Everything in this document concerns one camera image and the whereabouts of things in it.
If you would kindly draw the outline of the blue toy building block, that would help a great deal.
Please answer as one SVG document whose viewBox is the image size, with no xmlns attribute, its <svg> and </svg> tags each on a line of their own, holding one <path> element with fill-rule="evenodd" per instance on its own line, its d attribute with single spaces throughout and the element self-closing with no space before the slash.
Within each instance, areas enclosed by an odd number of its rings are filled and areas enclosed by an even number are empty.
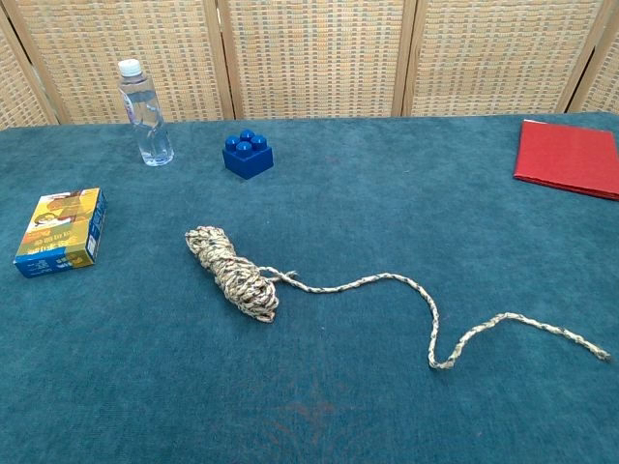
<svg viewBox="0 0 619 464">
<path fill-rule="evenodd" d="M 252 130 L 228 136 L 222 157 L 228 170 L 246 180 L 274 166 L 273 150 L 266 137 Z"/>
</svg>

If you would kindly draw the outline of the woven bamboo folding screen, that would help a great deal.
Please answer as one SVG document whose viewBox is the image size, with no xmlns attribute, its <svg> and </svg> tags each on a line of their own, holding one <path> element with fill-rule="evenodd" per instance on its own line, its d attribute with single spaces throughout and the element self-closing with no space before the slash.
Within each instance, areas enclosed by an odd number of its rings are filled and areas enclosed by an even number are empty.
<svg viewBox="0 0 619 464">
<path fill-rule="evenodd" d="M 0 130 L 164 117 L 619 112 L 619 0 L 0 0 Z"/>
</svg>

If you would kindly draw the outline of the clear plastic water bottle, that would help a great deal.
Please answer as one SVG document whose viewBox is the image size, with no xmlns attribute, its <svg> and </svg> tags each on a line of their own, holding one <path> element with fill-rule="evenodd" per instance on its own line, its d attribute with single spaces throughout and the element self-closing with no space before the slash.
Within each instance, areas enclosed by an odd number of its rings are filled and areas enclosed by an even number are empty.
<svg viewBox="0 0 619 464">
<path fill-rule="evenodd" d="M 168 164 L 174 158 L 154 82 L 137 59 L 118 63 L 119 92 L 140 155 L 148 166 Z"/>
</svg>

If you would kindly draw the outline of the colourful printed carton box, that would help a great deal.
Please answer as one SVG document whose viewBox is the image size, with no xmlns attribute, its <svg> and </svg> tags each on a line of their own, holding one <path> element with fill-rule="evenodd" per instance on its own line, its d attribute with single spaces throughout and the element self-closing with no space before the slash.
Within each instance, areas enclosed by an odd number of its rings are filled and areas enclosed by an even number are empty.
<svg viewBox="0 0 619 464">
<path fill-rule="evenodd" d="M 31 278 L 93 265 L 106 209 L 101 188 L 42 196 L 15 255 L 15 267 Z"/>
</svg>

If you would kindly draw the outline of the red notebook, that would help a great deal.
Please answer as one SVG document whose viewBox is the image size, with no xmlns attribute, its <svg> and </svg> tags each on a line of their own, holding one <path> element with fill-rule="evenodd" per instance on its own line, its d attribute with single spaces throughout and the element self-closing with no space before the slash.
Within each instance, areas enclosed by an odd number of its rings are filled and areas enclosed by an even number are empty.
<svg viewBox="0 0 619 464">
<path fill-rule="evenodd" d="M 619 151 L 609 130 L 523 120 L 514 177 L 619 201 Z"/>
</svg>

